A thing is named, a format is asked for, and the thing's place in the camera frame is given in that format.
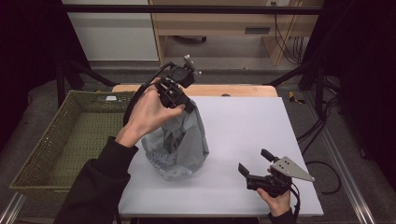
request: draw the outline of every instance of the gray plastic bag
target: gray plastic bag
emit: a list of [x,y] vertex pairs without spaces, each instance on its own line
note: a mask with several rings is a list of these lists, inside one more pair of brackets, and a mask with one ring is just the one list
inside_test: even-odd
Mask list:
[[145,135],[142,145],[148,160],[165,179],[197,171],[209,154],[198,107],[190,114],[183,111],[181,116]]

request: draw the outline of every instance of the hand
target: hand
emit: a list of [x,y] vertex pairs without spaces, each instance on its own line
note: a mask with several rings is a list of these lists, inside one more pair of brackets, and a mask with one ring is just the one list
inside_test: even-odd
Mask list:
[[183,113],[184,105],[165,108],[160,101],[157,89],[149,86],[134,105],[128,123],[120,130],[116,142],[126,147],[134,146],[147,133],[160,128],[166,121]]
[[273,217],[279,217],[290,210],[290,190],[276,198],[271,197],[264,189],[258,188],[257,192],[270,206]]

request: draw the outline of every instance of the white wall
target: white wall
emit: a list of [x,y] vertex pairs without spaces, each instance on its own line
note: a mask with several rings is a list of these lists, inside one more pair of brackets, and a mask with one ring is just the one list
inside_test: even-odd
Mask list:
[[[64,4],[147,5],[147,0],[63,0]],[[68,13],[89,61],[158,61],[148,13]]]

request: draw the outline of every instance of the plastic crate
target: plastic crate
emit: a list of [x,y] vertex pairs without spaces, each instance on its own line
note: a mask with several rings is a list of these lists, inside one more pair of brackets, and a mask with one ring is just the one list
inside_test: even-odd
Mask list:
[[122,127],[134,93],[70,91],[10,185],[43,202],[62,202],[85,162]]

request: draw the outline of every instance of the white tabletop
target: white tabletop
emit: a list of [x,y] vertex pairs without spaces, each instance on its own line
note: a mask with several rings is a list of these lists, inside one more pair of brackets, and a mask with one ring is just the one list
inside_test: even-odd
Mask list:
[[[141,148],[120,200],[124,217],[264,217],[268,205],[238,172],[241,162],[252,175],[268,175],[272,164],[262,148],[274,156],[288,156],[306,169],[282,99],[279,97],[191,97],[205,125],[209,155],[196,173],[167,181],[157,173]],[[302,216],[323,210],[311,182],[293,179],[301,194]],[[296,199],[291,197],[291,207]]]

